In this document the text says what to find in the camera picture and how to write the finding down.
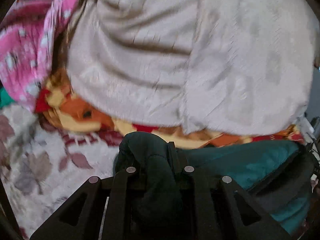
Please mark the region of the green quilted puffer jacket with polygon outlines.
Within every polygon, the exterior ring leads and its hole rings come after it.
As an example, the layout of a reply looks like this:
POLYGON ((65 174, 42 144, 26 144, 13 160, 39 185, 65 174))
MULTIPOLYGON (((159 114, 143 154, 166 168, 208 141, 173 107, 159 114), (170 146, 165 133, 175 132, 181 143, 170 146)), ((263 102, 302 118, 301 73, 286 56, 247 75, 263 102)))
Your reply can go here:
POLYGON ((147 168, 160 159, 163 171, 169 171, 179 161, 182 167, 199 168, 210 176, 230 176, 291 235, 303 224, 310 209, 315 158, 298 142, 262 140, 186 150, 157 135, 132 132, 119 145, 114 172, 130 166, 147 168))

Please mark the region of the floral leaf bedspread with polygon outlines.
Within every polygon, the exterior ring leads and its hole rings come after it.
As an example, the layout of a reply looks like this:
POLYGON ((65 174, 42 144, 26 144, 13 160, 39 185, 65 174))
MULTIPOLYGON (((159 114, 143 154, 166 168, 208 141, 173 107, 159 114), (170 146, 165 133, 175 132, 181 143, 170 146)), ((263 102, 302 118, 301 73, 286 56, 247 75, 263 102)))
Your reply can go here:
POLYGON ((19 105, 1 110, 1 181, 22 236, 35 230, 89 177, 112 176, 119 133, 66 132, 19 105))

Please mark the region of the red orange yellow blanket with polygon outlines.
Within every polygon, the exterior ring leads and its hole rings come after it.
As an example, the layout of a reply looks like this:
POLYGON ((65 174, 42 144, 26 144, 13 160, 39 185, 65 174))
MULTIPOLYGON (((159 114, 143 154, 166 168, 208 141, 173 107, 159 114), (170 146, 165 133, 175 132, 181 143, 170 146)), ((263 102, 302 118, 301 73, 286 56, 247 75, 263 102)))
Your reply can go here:
POLYGON ((304 143, 303 136, 296 125, 271 135, 231 135, 203 129, 184 134, 180 126, 157 127, 133 124, 111 117, 80 98, 71 87, 66 70, 60 68, 48 77, 39 93, 35 113, 42 114, 55 128, 75 133, 96 132, 100 137, 112 132, 125 136, 131 132, 152 133, 165 141, 172 141, 180 148, 223 147, 247 144, 265 140, 289 140, 304 143))

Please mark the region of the beige embossed quilt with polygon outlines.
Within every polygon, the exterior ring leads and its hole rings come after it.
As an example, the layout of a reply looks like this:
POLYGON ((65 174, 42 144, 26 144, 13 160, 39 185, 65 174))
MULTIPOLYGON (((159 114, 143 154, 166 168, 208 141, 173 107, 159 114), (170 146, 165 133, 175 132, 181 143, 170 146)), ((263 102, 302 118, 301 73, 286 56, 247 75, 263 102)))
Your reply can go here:
POLYGON ((85 0, 75 92, 142 125, 272 134, 307 108, 319 21, 306 0, 85 0))

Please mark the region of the green cloth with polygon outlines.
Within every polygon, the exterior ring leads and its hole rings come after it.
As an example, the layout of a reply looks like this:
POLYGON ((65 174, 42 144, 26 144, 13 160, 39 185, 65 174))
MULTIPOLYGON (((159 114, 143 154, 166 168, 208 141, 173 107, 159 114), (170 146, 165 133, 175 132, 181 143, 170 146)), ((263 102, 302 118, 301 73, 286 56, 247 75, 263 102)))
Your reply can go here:
POLYGON ((5 106, 10 105, 11 103, 15 102, 7 93, 7 91, 4 89, 4 87, 1 88, 1 102, 0 102, 0 108, 3 108, 5 106))

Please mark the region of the pink penguin fleece garment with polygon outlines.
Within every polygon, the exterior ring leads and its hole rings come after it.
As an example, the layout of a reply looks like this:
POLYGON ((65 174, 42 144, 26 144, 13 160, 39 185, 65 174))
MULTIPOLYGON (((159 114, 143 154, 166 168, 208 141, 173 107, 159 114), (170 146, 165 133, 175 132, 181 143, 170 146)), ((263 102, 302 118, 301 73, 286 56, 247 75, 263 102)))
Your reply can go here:
POLYGON ((24 0, 13 5, 1 23, 1 83, 31 112, 52 70, 54 41, 79 1, 24 0))

